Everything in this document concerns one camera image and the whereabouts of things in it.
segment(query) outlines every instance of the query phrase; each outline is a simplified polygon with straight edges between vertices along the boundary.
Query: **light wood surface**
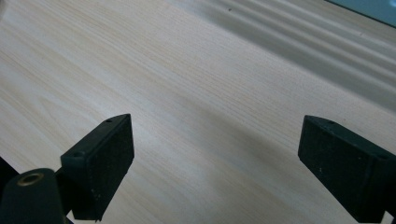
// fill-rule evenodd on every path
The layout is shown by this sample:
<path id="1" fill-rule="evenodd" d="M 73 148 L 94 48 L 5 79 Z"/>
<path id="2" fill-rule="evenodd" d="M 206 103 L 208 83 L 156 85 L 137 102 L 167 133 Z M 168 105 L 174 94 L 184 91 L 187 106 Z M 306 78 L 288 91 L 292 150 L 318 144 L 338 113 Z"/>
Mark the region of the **light wood surface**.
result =
<path id="1" fill-rule="evenodd" d="M 0 155 L 56 170 L 130 113 L 103 223 L 356 223 L 299 161 L 303 117 L 396 153 L 395 40 L 315 0 L 3 1 Z"/>

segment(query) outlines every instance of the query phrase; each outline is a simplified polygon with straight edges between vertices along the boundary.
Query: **wood grain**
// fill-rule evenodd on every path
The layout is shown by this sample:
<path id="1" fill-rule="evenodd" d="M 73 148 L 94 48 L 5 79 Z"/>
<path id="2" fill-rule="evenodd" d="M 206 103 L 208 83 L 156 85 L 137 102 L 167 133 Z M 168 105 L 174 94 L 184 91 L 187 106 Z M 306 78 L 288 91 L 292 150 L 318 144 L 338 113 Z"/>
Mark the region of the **wood grain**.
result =
<path id="1" fill-rule="evenodd" d="M 305 114 L 396 153 L 396 31 L 328 3 L 2 6 L 0 155 L 19 172 L 132 115 L 103 223 L 356 223 L 297 157 Z"/>

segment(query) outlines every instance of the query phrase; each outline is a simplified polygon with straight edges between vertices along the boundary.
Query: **wooden table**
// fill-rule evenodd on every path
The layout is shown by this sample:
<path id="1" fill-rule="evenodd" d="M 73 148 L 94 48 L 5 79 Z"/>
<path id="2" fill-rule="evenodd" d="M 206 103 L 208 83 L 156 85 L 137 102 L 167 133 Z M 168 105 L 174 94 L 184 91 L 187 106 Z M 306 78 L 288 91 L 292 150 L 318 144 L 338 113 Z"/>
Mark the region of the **wooden table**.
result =
<path id="1" fill-rule="evenodd" d="M 0 156 L 57 170 L 130 113 L 103 223 L 356 223 L 299 161 L 303 117 L 396 153 L 395 40 L 318 0 L 2 1 Z"/>

